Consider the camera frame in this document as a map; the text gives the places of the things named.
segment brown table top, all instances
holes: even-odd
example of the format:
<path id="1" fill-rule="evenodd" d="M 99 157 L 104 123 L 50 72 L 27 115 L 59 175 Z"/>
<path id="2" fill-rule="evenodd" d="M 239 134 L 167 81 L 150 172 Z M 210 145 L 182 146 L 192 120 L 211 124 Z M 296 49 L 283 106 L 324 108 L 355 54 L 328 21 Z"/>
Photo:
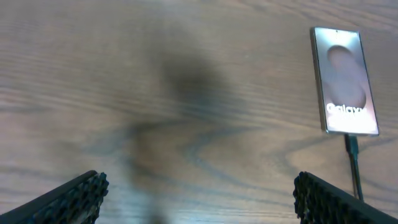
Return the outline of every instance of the brown table top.
<path id="1" fill-rule="evenodd" d="M 364 199 L 398 217 L 393 0 L 2 0 L 0 212 L 87 170 L 98 223 L 298 223 L 293 179 L 352 194 L 320 129 L 309 28 L 360 30 L 381 135 Z"/>

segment black textured gripper pad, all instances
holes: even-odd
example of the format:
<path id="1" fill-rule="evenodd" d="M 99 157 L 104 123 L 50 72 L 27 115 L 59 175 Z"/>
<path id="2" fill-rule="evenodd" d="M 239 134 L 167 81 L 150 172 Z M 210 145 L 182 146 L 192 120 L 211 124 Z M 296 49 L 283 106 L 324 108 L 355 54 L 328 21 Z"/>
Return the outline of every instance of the black textured gripper pad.
<path id="1" fill-rule="evenodd" d="M 108 193 L 106 174 L 89 171 L 0 216 L 0 223 L 94 223 Z"/>
<path id="2" fill-rule="evenodd" d="M 294 179 L 295 212 L 301 223 L 395 224 L 398 220 L 308 172 Z"/>

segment black cable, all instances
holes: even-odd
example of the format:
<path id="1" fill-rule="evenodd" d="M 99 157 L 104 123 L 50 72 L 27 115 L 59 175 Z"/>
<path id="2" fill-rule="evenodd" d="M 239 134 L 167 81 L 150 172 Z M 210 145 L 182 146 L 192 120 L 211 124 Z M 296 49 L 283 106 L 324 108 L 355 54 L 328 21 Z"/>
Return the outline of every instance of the black cable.
<path id="1" fill-rule="evenodd" d="M 351 163 L 351 175 L 353 176 L 354 194 L 356 198 L 359 198 L 361 201 L 363 201 L 361 179 L 359 177 L 358 168 L 358 140 L 356 139 L 356 136 L 350 136 L 348 134 L 344 135 L 344 140 L 346 143 L 346 150 L 349 155 L 349 161 Z"/>

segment silver rectangular device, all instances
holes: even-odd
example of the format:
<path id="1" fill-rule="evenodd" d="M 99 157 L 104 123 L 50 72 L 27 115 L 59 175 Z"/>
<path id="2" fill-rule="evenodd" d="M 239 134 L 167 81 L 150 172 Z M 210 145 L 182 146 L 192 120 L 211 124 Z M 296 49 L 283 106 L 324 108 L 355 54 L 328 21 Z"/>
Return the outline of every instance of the silver rectangular device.
<path id="1" fill-rule="evenodd" d="M 327 133 L 379 134 L 359 32 L 311 29 L 322 128 Z"/>

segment wooden table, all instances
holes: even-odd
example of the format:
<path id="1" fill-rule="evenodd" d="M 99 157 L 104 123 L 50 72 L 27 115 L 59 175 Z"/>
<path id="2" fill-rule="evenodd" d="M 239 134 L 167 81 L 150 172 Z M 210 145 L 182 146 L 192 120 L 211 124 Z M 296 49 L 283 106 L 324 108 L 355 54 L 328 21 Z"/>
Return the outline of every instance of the wooden table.
<path id="1" fill-rule="evenodd" d="M 398 217 L 398 2 L 0 1 L 0 212 L 94 169 L 98 223 L 298 223 L 293 179 L 352 194 L 309 28 L 359 29 L 381 135 L 364 199 Z"/>

